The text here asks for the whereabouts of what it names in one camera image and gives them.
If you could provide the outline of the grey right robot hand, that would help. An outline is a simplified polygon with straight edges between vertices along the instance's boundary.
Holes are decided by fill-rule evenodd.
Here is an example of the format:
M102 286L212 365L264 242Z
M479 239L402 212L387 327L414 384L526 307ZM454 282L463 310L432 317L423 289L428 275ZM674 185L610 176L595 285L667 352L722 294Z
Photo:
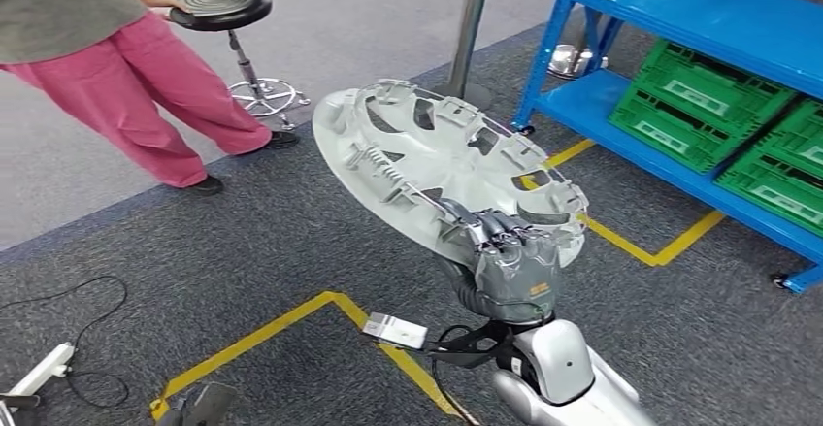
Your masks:
M437 258L458 301L475 314L513 325L551 319L561 269L555 238L516 214L471 212L447 198L439 204L470 240L468 263Z

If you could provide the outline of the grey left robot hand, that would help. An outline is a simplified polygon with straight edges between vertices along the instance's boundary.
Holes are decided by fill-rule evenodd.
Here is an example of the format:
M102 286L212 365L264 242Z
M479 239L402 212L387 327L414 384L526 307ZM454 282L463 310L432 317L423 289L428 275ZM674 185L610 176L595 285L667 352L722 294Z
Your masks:
M220 382L208 382L173 402L155 422L158 426L221 425L239 391Z

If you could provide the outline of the person's hand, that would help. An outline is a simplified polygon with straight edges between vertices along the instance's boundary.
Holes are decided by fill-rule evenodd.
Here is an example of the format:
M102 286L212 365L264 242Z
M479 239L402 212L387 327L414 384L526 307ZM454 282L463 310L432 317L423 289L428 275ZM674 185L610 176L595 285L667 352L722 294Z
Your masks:
M187 8L178 0L142 0L142 2L156 15L165 19L171 20L172 10L187 11Z

